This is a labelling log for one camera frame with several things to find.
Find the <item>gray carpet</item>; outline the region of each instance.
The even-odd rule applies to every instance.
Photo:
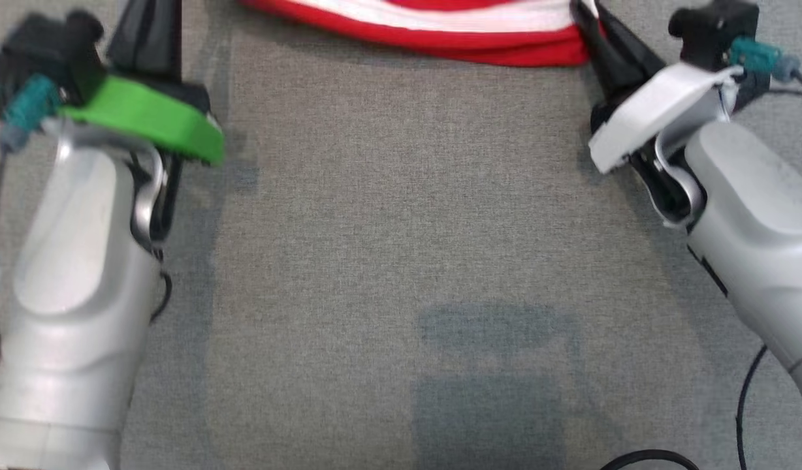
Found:
[[[78,3],[114,17],[113,0]],[[591,167],[586,69],[431,59],[184,3],[188,75],[210,84],[230,155],[185,174],[127,469],[589,470],[643,447],[737,467],[760,341],[631,173]],[[762,3],[762,38],[802,56],[802,0]],[[0,38],[71,4],[0,1]],[[608,2],[671,59],[686,4]],[[802,101],[739,120],[802,171]],[[49,145],[10,168],[9,262]],[[747,413],[750,466],[802,469],[801,400],[774,360]]]

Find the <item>red and white cloth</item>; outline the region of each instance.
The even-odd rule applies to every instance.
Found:
[[[471,62],[522,67],[587,59],[570,0],[241,0],[341,35]],[[594,0],[583,0],[591,4]]]

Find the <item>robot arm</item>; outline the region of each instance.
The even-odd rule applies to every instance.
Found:
[[[131,0],[109,68],[85,12],[30,15],[2,46],[1,120],[37,104],[24,83],[38,77],[65,107],[44,122],[58,153],[11,286],[0,468],[120,468],[183,159],[223,155],[206,89],[180,80],[180,6]]]
[[[660,69],[606,9],[597,19],[580,0],[572,6],[607,96],[593,111],[592,160],[601,172],[636,170],[664,224],[688,233],[691,253],[802,393],[802,177],[730,123],[771,82],[724,61],[735,39],[754,38],[760,10],[715,0],[678,12],[671,32],[685,39],[685,62]]]
[[[688,246],[802,393],[802,177],[735,124],[703,126],[685,159],[707,194]]]

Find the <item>teal connector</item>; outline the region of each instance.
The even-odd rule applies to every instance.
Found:
[[[750,72],[772,74],[783,55],[780,48],[749,38],[738,38],[732,42],[729,61],[732,65],[742,65]]]
[[[7,125],[29,133],[40,127],[40,122],[58,113],[61,96],[55,83],[43,76],[33,75],[4,113]]]
[[[10,102],[4,113],[4,124],[0,131],[0,146],[4,153],[18,153],[30,140],[30,134],[40,127],[40,122],[58,113],[61,95],[55,83],[43,76],[33,75]]]

